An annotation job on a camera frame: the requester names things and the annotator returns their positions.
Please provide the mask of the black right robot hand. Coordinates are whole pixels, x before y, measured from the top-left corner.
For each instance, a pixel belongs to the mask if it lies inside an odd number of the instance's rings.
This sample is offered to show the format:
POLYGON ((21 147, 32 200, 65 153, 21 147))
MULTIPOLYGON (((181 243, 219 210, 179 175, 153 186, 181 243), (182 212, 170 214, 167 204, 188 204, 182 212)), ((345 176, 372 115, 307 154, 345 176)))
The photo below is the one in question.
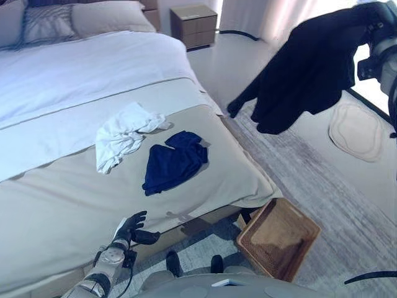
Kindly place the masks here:
POLYGON ((382 23, 384 27, 389 27, 392 32, 396 32, 396 3, 394 1, 372 1, 368 2, 371 11, 375 14, 375 23, 382 23))

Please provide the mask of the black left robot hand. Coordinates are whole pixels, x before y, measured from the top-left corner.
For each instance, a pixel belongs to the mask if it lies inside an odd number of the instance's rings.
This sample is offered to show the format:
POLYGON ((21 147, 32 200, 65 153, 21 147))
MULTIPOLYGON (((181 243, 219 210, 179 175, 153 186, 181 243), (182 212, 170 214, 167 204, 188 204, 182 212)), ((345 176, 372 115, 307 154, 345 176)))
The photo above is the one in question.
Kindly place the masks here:
POLYGON ((161 233, 143 230, 146 215, 147 211, 144 210, 125 219, 122 225, 117 229, 112 241, 123 240, 127 242, 128 245, 130 245, 131 242, 142 245, 155 244, 159 240, 161 233))

